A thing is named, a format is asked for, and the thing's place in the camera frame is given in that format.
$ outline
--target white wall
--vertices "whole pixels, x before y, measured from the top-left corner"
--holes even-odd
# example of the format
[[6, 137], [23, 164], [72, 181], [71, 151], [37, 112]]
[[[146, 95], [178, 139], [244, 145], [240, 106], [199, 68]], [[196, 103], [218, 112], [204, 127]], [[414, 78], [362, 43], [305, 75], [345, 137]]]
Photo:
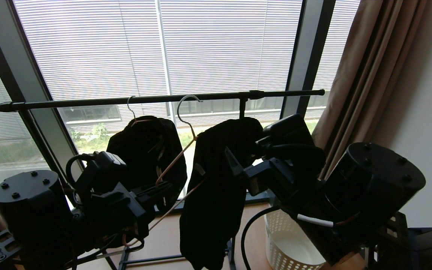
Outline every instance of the white wall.
[[425, 188], [401, 212], [406, 214], [409, 226], [432, 227], [432, 1], [427, 2], [373, 142], [405, 156], [424, 173]]

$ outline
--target laundry basket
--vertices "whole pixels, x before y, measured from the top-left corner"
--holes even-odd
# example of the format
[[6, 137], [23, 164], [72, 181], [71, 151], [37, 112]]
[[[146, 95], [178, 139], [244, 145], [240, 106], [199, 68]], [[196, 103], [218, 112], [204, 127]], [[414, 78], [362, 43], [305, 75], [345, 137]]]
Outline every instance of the laundry basket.
[[325, 263], [301, 227], [285, 212], [264, 216], [266, 257], [274, 270], [317, 270]]

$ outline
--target clothes rail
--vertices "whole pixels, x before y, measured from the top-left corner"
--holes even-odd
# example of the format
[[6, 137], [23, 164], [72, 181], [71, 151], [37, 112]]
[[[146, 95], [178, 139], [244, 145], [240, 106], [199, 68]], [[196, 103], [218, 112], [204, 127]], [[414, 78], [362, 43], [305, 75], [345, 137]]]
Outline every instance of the clothes rail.
[[[305, 91], [276, 91], [276, 92], [264, 92], [264, 91], [254, 90], [254, 91], [236, 92], [236, 93], [196, 94], [196, 96], [203, 101], [215, 100], [215, 99], [240, 99], [240, 101], [244, 101], [244, 102], [246, 102], [248, 99], [262, 99], [262, 98], [269, 98], [269, 97], [322, 96], [322, 95], [324, 95], [324, 89], [305, 90]], [[23, 110], [32, 110], [32, 109], [45, 109], [45, 108], [115, 105], [115, 104], [127, 104], [128, 102], [130, 104], [178, 102], [184, 96], [185, 94], [177, 94], [175, 96], [134, 97], [129, 99], [129, 101], [127, 97], [117, 97], [113, 99], [50, 100], [50, 101], [41, 101], [41, 102], [3, 102], [0, 103], [0, 112], [9, 113], [12, 111], [23, 111]]]

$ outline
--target white cable sleeve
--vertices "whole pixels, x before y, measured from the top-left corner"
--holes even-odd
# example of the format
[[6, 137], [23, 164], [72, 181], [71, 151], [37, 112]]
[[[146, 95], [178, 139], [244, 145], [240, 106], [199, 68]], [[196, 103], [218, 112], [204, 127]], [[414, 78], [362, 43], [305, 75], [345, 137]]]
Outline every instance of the white cable sleeve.
[[321, 225], [324, 227], [333, 227], [334, 223], [333, 222], [329, 222], [327, 220], [322, 220], [322, 219], [315, 219], [314, 217], [307, 217], [305, 215], [302, 214], [298, 214], [297, 219], [299, 219], [300, 221], [305, 221], [305, 222], [309, 222], [312, 224], [317, 224], [317, 225]]

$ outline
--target black garment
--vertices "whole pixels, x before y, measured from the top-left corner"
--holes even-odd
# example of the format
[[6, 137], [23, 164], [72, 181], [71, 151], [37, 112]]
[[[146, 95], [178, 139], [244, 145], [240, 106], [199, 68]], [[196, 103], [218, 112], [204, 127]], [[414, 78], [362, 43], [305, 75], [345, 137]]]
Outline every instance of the black garment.
[[[113, 135], [108, 142], [107, 152], [118, 155], [126, 164], [127, 171], [118, 179], [108, 181], [105, 186], [95, 188], [95, 191], [107, 192], [113, 190], [119, 181], [131, 190], [146, 185], [154, 185], [160, 173], [168, 167], [174, 158], [182, 151], [176, 127], [172, 121], [154, 116], [142, 116], [137, 120], [152, 120], [138, 122], [131, 126], [134, 120], [121, 132]], [[160, 201], [157, 207], [166, 212], [177, 201], [187, 180], [185, 156], [180, 157], [168, 173], [164, 181], [173, 184], [165, 202]]]
[[233, 177], [225, 147], [246, 167], [262, 136], [254, 118], [227, 120], [198, 135], [188, 190], [205, 180], [187, 197], [180, 217], [180, 251], [194, 269], [221, 269], [226, 243], [240, 227], [248, 183]]

